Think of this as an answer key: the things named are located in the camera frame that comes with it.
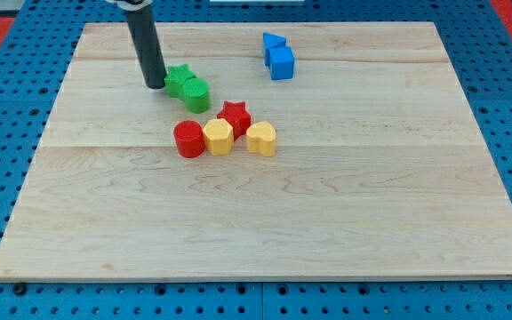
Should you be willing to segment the white rod mount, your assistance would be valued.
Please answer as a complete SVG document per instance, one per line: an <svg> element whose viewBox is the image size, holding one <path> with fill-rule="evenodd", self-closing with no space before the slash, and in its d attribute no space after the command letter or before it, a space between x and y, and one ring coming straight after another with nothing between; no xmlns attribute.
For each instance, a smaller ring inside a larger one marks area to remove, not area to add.
<svg viewBox="0 0 512 320"><path fill-rule="evenodd" d="M105 0L108 3L116 4L124 11L139 11L153 3L153 0Z"/></svg>

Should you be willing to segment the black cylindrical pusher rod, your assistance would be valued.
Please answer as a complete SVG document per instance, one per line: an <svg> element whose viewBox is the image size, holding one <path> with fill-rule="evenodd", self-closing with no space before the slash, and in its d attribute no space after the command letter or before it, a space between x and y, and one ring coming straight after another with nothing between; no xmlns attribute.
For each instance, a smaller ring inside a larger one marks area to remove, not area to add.
<svg viewBox="0 0 512 320"><path fill-rule="evenodd" d="M151 5L139 11L124 11L124 15L146 86L164 88L166 69Z"/></svg>

